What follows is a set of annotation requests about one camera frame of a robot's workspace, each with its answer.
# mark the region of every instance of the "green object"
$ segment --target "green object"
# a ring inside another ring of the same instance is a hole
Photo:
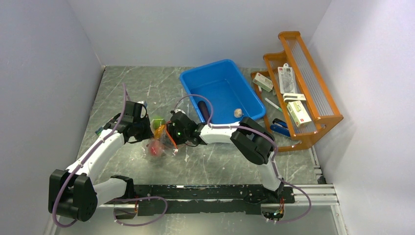
[[[155,118],[152,120],[152,123],[153,123],[153,129],[157,130],[161,125],[166,124],[166,120],[164,120],[160,116],[155,116]]]
[[[98,130],[95,131],[95,134],[97,134],[98,136],[101,135],[102,130],[104,130],[104,128],[100,127]]]

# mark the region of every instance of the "medicine box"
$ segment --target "medicine box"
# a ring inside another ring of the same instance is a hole
[[[258,86],[260,86],[262,89],[268,92],[272,91],[272,88],[274,87],[274,85],[272,84],[272,81],[260,73],[257,73],[255,75],[255,78],[252,80],[252,82],[254,82]]]
[[[288,102],[287,104],[288,112],[296,123],[297,127],[305,126],[311,122],[311,118],[308,115],[306,109],[302,105],[301,101]]]

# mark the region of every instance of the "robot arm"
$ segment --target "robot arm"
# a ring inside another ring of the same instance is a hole
[[[278,172],[274,171],[270,160],[274,154],[272,144],[258,134],[237,126],[249,127],[275,140],[273,135],[249,117],[244,117],[240,122],[211,124],[209,127],[205,123],[196,124],[183,112],[174,112],[167,130],[176,144],[187,141],[195,145],[233,143],[248,161],[257,165],[263,186],[271,191],[281,191],[283,183],[278,179]]]
[[[274,137],[249,117],[243,118],[240,122],[225,125],[214,125],[212,128],[205,123],[196,124],[183,112],[172,112],[171,122],[167,125],[174,142],[179,145],[192,142],[195,145],[210,144],[216,142],[233,143],[244,157],[257,165],[262,176],[263,186],[278,196],[283,188],[283,183],[276,177],[272,161],[269,158],[273,155],[273,146],[263,137],[240,128],[230,126],[245,126],[267,135],[274,140]],[[101,133],[101,137],[112,131],[119,115],[111,119]],[[93,182],[98,174],[105,167],[109,159],[120,149],[130,137],[136,142],[149,139],[153,136],[150,129],[150,121],[147,114],[145,102],[126,103],[126,112],[120,124],[112,136],[103,142],[91,155],[88,161],[71,178],[70,183],[64,191],[61,200],[58,202],[57,214],[81,221],[90,219],[95,209],[111,201],[114,198],[134,198],[133,179],[124,176],[112,176],[111,179],[97,185]],[[79,160],[70,165],[65,171],[55,170],[49,179],[49,212],[52,212],[56,196],[67,179],[69,174],[84,159],[84,154]]]

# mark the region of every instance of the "small ball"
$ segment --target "small ball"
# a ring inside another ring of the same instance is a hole
[[[242,109],[235,109],[235,111],[233,112],[233,116],[234,116],[235,118],[240,118],[240,117],[242,117],[242,115],[244,115],[244,114],[242,113]]]

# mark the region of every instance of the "box with red logo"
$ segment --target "box with red logo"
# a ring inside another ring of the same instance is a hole
[[[311,122],[311,118],[307,113],[307,110],[302,105],[301,101],[288,102],[287,109],[290,112],[291,117],[296,123],[297,127],[305,126]]]

